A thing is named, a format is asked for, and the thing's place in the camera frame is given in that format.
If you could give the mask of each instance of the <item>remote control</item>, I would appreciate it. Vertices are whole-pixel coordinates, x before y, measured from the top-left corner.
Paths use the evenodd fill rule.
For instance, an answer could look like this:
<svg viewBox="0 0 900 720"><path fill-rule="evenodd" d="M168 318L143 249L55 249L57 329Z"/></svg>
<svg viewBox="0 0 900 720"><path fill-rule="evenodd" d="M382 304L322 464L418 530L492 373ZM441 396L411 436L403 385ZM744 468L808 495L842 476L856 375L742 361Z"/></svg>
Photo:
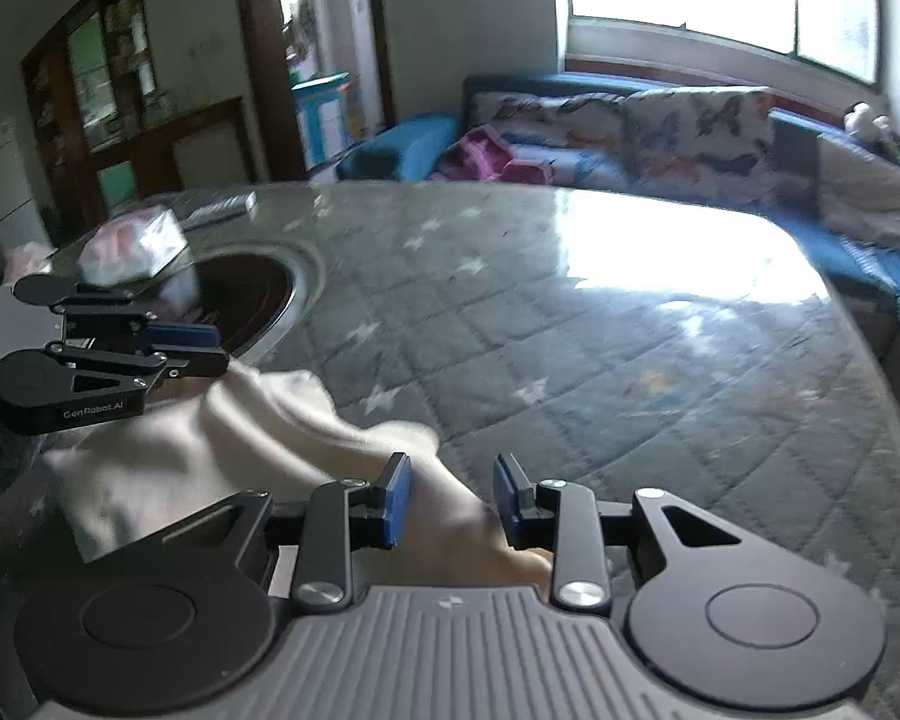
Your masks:
<svg viewBox="0 0 900 720"><path fill-rule="evenodd" d="M204 227L207 224L216 224L218 221L236 218L239 215L250 213L256 204L257 196L253 191L250 194L238 194L235 197L228 197L226 200L197 208L180 223L180 229L188 232L198 227Z"/></svg>

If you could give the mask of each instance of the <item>blue gripper pad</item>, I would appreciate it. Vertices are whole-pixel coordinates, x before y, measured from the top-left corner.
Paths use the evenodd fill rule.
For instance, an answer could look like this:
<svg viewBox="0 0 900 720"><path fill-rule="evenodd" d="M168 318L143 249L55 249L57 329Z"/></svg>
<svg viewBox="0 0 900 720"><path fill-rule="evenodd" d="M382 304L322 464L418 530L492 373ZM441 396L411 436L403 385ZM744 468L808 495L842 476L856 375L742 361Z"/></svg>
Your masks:
<svg viewBox="0 0 900 720"><path fill-rule="evenodd" d="M506 534L506 543L514 549L524 549L518 491L514 480L506 472L503 458L498 458L493 463L493 499L500 514L500 524L503 525Z"/></svg>
<svg viewBox="0 0 900 720"><path fill-rule="evenodd" d="M144 346L218 348L220 330L212 324L151 324L140 334Z"/></svg>
<svg viewBox="0 0 900 720"><path fill-rule="evenodd" d="M382 489L384 490L383 543L384 549L391 549L396 546L397 541L400 541L407 501L410 499L410 458L403 456L397 462L396 468L389 474L389 480L386 480Z"/></svg>

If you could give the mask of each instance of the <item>table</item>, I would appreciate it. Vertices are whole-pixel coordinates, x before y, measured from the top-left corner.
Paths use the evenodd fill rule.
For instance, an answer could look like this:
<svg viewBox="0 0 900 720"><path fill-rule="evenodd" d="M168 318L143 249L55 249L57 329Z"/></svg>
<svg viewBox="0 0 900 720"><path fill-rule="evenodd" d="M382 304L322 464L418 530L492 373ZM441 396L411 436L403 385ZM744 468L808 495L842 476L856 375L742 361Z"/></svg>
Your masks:
<svg viewBox="0 0 900 720"><path fill-rule="evenodd" d="M444 463L487 499L492 458L511 452L530 479L602 499L666 488L848 576L890 631L866 708L900 718L900 419L785 233L554 188L256 191L254 218L189 241L195 254L264 241L322 255L322 291L263 370L314 370L357 425L433 426ZM214 198L165 200L183 218ZM626 561L611 556L626 599Z"/></svg>

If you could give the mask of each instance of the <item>black gripper mount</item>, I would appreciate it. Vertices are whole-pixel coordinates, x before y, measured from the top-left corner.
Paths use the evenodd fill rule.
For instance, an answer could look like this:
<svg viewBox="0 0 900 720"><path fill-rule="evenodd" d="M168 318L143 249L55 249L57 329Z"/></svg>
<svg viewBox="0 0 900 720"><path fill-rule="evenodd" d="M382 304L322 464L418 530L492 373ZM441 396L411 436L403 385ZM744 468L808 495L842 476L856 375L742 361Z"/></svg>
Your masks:
<svg viewBox="0 0 900 720"><path fill-rule="evenodd" d="M353 603L350 553L391 549L410 495L410 458L373 483L346 479L308 502L240 493L152 536L41 581L14 641L34 696L104 717L194 707L226 691L301 615ZM268 596L278 548L299 544L290 603Z"/></svg>
<svg viewBox="0 0 900 720"><path fill-rule="evenodd" d="M166 377L217 378L229 357L209 325L156 324L129 290L48 274L20 279L15 298L60 316L61 338L0 360L0 420L23 435L143 413ZM105 341L81 348L67 340Z"/></svg>
<svg viewBox="0 0 900 720"><path fill-rule="evenodd" d="M883 653L879 607L856 584L664 490L597 501L564 480L531 484L499 456L494 495L509 544L554 551L550 603L608 615L605 546L629 550L638 591L624 634L645 666L720 707L793 712L860 699Z"/></svg>

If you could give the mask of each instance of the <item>white towel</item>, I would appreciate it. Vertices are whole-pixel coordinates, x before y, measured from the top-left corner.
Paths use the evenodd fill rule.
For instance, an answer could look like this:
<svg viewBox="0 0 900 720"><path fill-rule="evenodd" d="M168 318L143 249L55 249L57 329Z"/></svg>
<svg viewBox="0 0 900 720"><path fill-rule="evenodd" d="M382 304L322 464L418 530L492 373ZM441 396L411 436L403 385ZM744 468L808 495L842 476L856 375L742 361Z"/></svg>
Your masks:
<svg viewBox="0 0 900 720"><path fill-rule="evenodd" d="M305 500L319 485L376 478L394 452L413 465L399 546L354 554L360 584L536 584L550 562L514 552L495 512L437 459L436 434L409 422L347 424L316 376L261 374L233 362L213 382L171 382L139 418L62 434L44 460L85 560L160 530L240 490ZM295 549L271 594L286 595Z"/></svg>

